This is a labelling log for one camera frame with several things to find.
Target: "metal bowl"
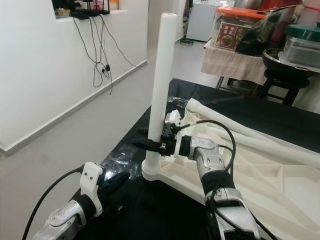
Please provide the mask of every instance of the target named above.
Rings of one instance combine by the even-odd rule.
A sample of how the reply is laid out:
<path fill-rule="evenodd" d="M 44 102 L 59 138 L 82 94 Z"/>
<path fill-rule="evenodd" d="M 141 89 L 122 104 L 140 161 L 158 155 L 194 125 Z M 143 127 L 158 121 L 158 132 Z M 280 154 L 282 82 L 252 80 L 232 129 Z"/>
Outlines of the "metal bowl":
<path fill-rule="evenodd" d="M 278 56 L 279 52 L 281 51 L 282 49 L 280 48 L 270 48 L 262 52 L 262 60 L 267 69 L 271 69 L 292 76 L 299 76 L 301 78 L 310 78 L 316 74 L 313 71 L 305 71 L 297 69 L 293 66 L 282 64 Z"/>

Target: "white appliance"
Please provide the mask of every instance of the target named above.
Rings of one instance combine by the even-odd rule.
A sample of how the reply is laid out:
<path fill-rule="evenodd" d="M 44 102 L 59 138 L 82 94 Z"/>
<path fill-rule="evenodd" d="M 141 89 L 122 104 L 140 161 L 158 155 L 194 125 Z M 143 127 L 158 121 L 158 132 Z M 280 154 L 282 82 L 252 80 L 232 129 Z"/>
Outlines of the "white appliance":
<path fill-rule="evenodd" d="M 208 42 L 212 36 L 212 26 L 216 9 L 223 4 L 220 1 L 197 1 L 191 9 L 188 30 L 188 39 Z"/>

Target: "black stool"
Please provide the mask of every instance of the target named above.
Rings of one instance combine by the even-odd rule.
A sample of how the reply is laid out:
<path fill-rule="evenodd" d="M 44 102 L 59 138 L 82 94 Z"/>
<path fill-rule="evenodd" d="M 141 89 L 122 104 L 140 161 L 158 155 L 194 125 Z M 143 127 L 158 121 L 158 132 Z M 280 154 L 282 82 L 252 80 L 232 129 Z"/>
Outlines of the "black stool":
<path fill-rule="evenodd" d="M 257 98 L 263 99 L 265 96 L 269 96 L 275 99 L 283 100 L 282 104 L 288 106 L 291 106 L 294 103 L 299 90 L 308 87 L 310 84 L 310 81 L 305 77 L 292 76 L 287 73 L 282 73 L 271 69 L 265 70 L 264 76 L 267 78 L 267 80 L 257 94 Z M 268 93 L 272 86 L 288 89 L 285 98 Z"/>

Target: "black tabletop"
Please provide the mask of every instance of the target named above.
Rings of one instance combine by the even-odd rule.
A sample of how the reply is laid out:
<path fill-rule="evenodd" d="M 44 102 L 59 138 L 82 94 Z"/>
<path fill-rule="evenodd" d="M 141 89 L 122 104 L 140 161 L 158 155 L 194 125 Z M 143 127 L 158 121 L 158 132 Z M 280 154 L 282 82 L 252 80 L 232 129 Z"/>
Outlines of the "black tabletop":
<path fill-rule="evenodd" d="M 211 87 L 173 79 L 169 87 L 167 112 L 178 109 L 183 115 L 185 100 L 194 98 L 226 117 L 262 133 L 320 153 L 320 115 L 295 107 Z M 112 153 L 132 150 L 130 160 L 140 166 L 146 152 L 131 145 L 140 138 L 139 127 L 149 125 L 150 108 L 123 137 Z M 141 175 L 141 169 L 135 174 Z M 123 206 L 123 213 L 107 210 L 91 219 L 76 240 L 185 240 L 209 239 L 205 207 L 161 181 L 147 181 L 142 176 L 128 180 L 112 196 Z"/>

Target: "white cylindrical post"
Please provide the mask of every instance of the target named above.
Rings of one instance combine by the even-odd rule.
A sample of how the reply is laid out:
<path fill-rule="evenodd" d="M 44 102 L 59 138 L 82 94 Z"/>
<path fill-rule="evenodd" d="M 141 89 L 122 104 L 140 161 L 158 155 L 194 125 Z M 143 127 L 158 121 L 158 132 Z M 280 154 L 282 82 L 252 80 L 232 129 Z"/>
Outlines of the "white cylindrical post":
<path fill-rule="evenodd" d="M 155 142 L 160 142 L 164 128 L 171 68 L 174 59 L 176 25 L 176 14 L 163 13 L 161 15 L 148 132 L 148 139 Z M 157 152 L 146 151 L 142 170 L 152 175 L 156 174 L 160 168 L 159 154 Z"/>

